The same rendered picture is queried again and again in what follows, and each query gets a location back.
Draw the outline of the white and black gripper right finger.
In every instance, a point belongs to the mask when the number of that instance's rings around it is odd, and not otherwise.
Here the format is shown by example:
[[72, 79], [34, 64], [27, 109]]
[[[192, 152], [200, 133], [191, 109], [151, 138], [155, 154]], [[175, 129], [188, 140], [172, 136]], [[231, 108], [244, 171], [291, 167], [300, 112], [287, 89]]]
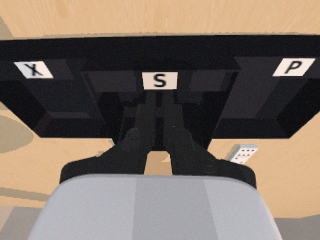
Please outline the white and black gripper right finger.
[[172, 175], [216, 176], [243, 181], [257, 190], [254, 171], [232, 161], [217, 159], [192, 139], [184, 128], [181, 104], [174, 104], [174, 94], [164, 92], [163, 147], [170, 154]]

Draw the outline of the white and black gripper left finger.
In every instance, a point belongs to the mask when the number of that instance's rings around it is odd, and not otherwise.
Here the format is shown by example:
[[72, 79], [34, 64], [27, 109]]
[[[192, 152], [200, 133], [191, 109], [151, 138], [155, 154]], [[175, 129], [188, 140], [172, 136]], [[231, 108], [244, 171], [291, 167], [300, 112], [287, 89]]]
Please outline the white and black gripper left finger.
[[64, 165], [59, 184], [87, 174], [142, 174], [147, 154], [155, 146], [156, 92], [147, 92], [145, 103], [138, 103], [134, 127], [125, 138], [101, 156], [72, 161]]

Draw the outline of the white domino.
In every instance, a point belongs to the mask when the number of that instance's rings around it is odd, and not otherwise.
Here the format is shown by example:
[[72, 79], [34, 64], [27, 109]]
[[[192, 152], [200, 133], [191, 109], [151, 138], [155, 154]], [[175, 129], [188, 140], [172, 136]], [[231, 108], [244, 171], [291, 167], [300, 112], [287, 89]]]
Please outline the white domino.
[[239, 144], [228, 161], [244, 164], [257, 150], [257, 144]]

